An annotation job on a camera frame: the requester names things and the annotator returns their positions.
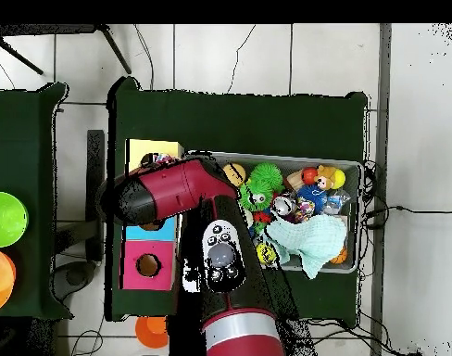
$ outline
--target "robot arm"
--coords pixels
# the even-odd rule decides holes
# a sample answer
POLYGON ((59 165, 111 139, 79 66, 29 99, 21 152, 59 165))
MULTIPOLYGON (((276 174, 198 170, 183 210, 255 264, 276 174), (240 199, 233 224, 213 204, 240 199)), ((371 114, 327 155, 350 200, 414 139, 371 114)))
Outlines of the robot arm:
POLYGON ((237 190, 220 166, 196 158, 122 176, 113 190, 101 190, 99 206, 128 225, 200 210, 195 224, 202 234, 198 257, 203 260, 200 291, 207 356, 285 356, 236 198, 237 190))

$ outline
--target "green spiky toy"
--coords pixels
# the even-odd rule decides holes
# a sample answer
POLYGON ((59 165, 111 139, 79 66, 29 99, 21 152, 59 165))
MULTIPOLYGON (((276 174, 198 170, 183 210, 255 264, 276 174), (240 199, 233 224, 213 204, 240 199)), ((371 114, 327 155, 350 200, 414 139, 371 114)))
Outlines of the green spiky toy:
POLYGON ((261 211, 269 207, 273 192, 262 180, 250 178, 239 188, 241 205, 249 211, 261 211))
POLYGON ((272 191, 281 193, 284 189, 281 170, 270 162, 262 162, 251 172, 250 178, 261 180, 269 185, 272 191))

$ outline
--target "pink square block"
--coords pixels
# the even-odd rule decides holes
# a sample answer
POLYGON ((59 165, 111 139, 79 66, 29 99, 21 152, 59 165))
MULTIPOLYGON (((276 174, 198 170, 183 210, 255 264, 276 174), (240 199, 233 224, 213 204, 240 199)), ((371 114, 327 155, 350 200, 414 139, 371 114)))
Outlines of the pink square block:
POLYGON ((125 242, 123 289, 170 291, 175 256, 175 242, 156 240, 128 240, 125 242), (144 254, 153 254, 160 261, 160 270, 154 277, 145 277, 137 271, 137 260, 144 254))

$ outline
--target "red toy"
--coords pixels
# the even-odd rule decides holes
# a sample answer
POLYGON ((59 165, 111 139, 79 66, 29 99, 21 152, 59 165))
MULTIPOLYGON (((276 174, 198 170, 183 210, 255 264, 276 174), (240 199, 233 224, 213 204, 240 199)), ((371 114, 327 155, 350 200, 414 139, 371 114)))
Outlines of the red toy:
POLYGON ((312 185, 315 184, 315 181, 313 180, 313 178, 315 176, 318 176, 318 171, 317 168, 305 168, 302 171, 302 182, 304 182, 304 184, 306 185, 312 185))
POLYGON ((270 223, 271 218, 269 214, 265 213, 264 211, 255 211, 252 213, 252 217, 255 222, 259 223, 270 223))

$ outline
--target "blue square block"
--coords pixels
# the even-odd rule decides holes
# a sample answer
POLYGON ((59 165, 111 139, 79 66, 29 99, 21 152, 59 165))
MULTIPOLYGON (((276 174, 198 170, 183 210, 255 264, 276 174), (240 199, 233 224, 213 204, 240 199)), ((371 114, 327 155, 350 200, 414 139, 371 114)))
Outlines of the blue square block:
POLYGON ((168 218, 158 231, 145 231, 140 226, 126 228, 126 240, 175 240, 175 217, 168 218))

